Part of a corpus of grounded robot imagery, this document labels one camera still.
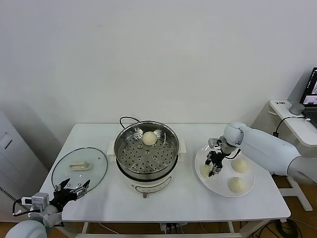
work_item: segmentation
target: wooden floor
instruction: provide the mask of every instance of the wooden floor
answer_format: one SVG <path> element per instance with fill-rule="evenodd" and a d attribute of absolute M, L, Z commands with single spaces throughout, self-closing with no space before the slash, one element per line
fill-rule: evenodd
<path fill-rule="evenodd" d="M 288 188 L 289 184 L 285 177 L 274 177 L 274 180 L 278 187 L 280 188 Z M 298 199 L 295 197 L 286 197 L 285 201 L 288 207 L 291 210 L 291 218 L 301 220 L 313 227 L 317 227 L 317 187 L 316 186 L 308 186 L 302 185 L 301 186 L 304 194 L 306 195 L 307 199 L 311 203 L 313 207 L 313 211 L 306 212 L 303 210 L 301 204 L 299 203 Z M 8 230 L 14 226 L 14 223 L 0 223 L 0 238 L 4 238 L 5 234 Z M 159 228 L 159 224 L 157 223 L 104 223 L 107 227 L 113 229 L 114 231 L 119 232 L 120 234 L 163 234 Z M 298 227 L 300 228 L 303 238 L 317 238 L 317 230 L 314 230 L 310 227 L 307 227 L 299 222 L 297 222 Z M 74 229 L 78 233 L 81 233 L 83 228 L 83 223 L 74 223 L 72 224 Z M 221 228 L 221 223 L 203 223 L 204 229 L 208 233 L 218 233 L 220 229 L 222 232 L 229 232 L 227 224 L 224 224 Z M 240 227 L 240 223 L 235 222 L 234 228 L 235 231 L 238 231 Z M 279 237 L 282 237 L 275 229 L 274 224 L 269 226 Z M 184 233 L 186 234 L 200 234 L 206 233 L 199 223 L 189 223 L 182 227 Z M 90 223 L 87 233 L 92 234 L 111 234 L 110 231 L 101 227 L 98 223 Z M 57 229 L 53 229 L 50 238 L 65 238 L 66 236 L 63 235 Z M 265 229 L 261 235 L 261 238 L 273 238 L 273 235 L 268 229 Z"/>

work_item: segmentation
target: white desk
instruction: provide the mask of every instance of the white desk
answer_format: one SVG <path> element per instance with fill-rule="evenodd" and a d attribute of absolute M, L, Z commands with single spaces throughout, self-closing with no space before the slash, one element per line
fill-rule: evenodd
<path fill-rule="evenodd" d="M 290 211 L 268 171 L 256 163 L 255 186 L 239 198 L 226 198 L 213 193 L 199 182 L 193 171 L 196 152 L 210 137 L 223 134 L 225 124 L 170 124 L 186 143 L 186 158 L 177 164 L 171 184 L 157 194 L 144 199 L 132 192 L 121 180 L 115 162 L 109 163 L 101 183 L 76 202 L 69 202 L 62 214 L 72 222 L 218 222 L 283 219 Z M 60 151 L 54 165 L 70 151 L 80 147 L 95 147 L 105 154 L 108 144 L 121 131 L 118 124 L 77 124 Z M 41 192 L 53 197 L 49 172 Z M 258 223 L 248 227 L 256 228 Z"/>
<path fill-rule="evenodd" d="M 292 104 L 287 100 L 271 100 L 269 104 L 281 119 L 296 116 L 288 111 Z M 317 146 L 317 129 L 309 121 L 286 119 L 284 122 L 303 145 Z"/>

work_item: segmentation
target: laptop screen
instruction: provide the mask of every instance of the laptop screen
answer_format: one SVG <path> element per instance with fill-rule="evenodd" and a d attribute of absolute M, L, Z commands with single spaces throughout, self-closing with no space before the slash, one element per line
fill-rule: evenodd
<path fill-rule="evenodd" d="M 312 71 L 300 103 L 305 107 L 317 108 L 317 67 Z"/>

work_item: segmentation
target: pot lid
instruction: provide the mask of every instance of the pot lid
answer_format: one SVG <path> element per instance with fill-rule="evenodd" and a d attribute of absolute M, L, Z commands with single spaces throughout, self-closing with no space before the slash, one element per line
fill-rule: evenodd
<path fill-rule="evenodd" d="M 104 178 L 108 161 L 103 152 L 95 148 L 79 148 L 65 155 L 55 166 L 52 185 L 70 178 L 65 188 L 77 188 L 90 180 L 88 191 Z"/>

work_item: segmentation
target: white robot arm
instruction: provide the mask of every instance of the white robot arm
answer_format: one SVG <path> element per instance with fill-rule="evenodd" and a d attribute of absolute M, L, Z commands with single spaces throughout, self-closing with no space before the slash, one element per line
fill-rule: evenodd
<path fill-rule="evenodd" d="M 221 153 L 211 153 L 206 160 L 206 164 L 213 164 L 210 176 L 218 174 L 222 159 L 239 148 L 271 174 L 288 175 L 299 183 L 317 184 L 317 159 L 301 156 L 294 145 L 266 132 L 233 122 L 225 128 L 224 135 L 217 142 Z"/>
<path fill-rule="evenodd" d="M 5 238 L 47 238 L 50 229 L 58 224 L 63 226 L 61 213 L 69 201 L 76 201 L 84 196 L 89 187 L 90 180 L 75 189 L 65 188 L 70 179 L 62 181 L 55 186 L 54 198 L 49 201 L 47 193 L 37 193 L 32 197 L 23 197 L 13 204 L 13 216 L 29 213 L 29 220 L 18 223 L 5 236 Z M 15 204 L 31 205 L 33 210 L 15 212 Z"/>

